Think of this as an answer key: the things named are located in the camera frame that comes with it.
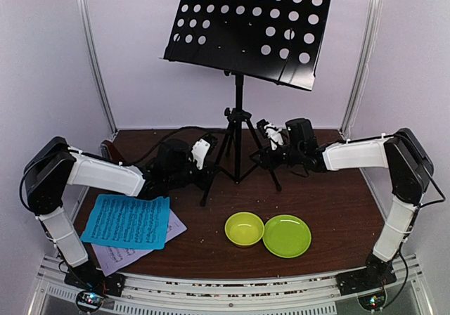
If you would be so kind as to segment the blue sheet music page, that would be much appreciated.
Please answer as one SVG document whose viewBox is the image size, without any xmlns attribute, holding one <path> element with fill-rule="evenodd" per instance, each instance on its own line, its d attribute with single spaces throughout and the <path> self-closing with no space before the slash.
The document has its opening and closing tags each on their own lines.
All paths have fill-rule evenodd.
<svg viewBox="0 0 450 315">
<path fill-rule="evenodd" d="M 161 250 L 165 246 L 169 214 L 169 198 L 141 200 L 101 194 L 81 240 L 113 248 Z"/>
</svg>

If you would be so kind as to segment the black perforated music stand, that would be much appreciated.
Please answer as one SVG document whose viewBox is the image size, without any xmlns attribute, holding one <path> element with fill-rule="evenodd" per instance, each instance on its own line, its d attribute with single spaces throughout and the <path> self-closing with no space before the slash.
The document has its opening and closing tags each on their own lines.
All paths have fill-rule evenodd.
<svg viewBox="0 0 450 315">
<path fill-rule="evenodd" d="M 220 152 L 234 147 L 231 179 L 239 183 L 245 77 L 309 91 L 331 0 L 180 0 L 165 49 L 168 61 L 190 63 L 235 77 L 236 102 Z"/>
</svg>

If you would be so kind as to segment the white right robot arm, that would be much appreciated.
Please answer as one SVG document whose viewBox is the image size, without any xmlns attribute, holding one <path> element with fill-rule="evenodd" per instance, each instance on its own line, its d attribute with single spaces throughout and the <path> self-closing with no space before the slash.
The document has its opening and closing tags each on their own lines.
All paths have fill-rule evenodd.
<svg viewBox="0 0 450 315">
<path fill-rule="evenodd" d="M 384 168 L 390 175 L 392 206 L 380 237 L 361 271 L 360 280 L 367 288 L 376 287 L 387 277 L 386 264 L 399 252 L 409 236 L 434 165 L 419 140 L 409 128 L 393 134 L 366 139 L 336 141 L 320 146 L 310 120 L 297 118 L 286 122 L 288 138 L 281 129 L 266 120 L 257 129 L 269 145 L 251 155 L 263 169 L 280 165 L 300 165 L 306 173 L 336 172 L 341 169 Z"/>
</svg>

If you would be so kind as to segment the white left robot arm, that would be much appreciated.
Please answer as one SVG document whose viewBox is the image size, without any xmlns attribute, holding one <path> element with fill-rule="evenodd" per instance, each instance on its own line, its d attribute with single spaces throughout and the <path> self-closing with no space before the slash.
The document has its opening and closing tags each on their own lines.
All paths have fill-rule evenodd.
<svg viewBox="0 0 450 315">
<path fill-rule="evenodd" d="M 209 193 L 216 167 L 207 161 L 217 139 L 202 136 L 192 146 L 179 139 L 157 143 L 157 155 L 144 166 L 139 162 L 108 160 L 67 144 L 63 137 L 51 139 L 25 166 L 19 184 L 22 205 L 33 213 L 50 235 L 56 249 L 87 290 L 101 284 L 85 246 L 63 207 L 67 186 L 99 188 L 125 196 L 152 200 L 195 184 Z"/>
</svg>

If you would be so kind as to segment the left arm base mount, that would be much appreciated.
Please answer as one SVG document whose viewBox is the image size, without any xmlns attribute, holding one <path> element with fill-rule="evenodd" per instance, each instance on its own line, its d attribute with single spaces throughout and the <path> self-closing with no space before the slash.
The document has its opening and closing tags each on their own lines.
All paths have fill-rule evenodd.
<svg viewBox="0 0 450 315">
<path fill-rule="evenodd" d="M 78 310 L 85 314 L 92 314 L 98 311 L 111 297 L 120 297 L 124 290 L 126 276 L 123 274 L 113 274 L 101 280 L 96 286 L 82 282 L 69 271 L 65 274 L 65 284 L 77 287 L 80 291 L 76 294 L 75 305 Z"/>
</svg>

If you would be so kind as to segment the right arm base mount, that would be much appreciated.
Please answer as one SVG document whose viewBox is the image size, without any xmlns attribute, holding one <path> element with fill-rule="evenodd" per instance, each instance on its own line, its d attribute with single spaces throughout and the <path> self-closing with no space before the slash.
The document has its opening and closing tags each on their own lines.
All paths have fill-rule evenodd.
<svg viewBox="0 0 450 315">
<path fill-rule="evenodd" d="M 395 283 L 395 273 L 388 273 L 382 278 L 372 280 L 367 269 L 358 269 L 340 273 L 336 276 L 341 296 L 356 294 L 359 305 L 366 311 L 380 311 L 387 303 L 385 286 Z"/>
</svg>

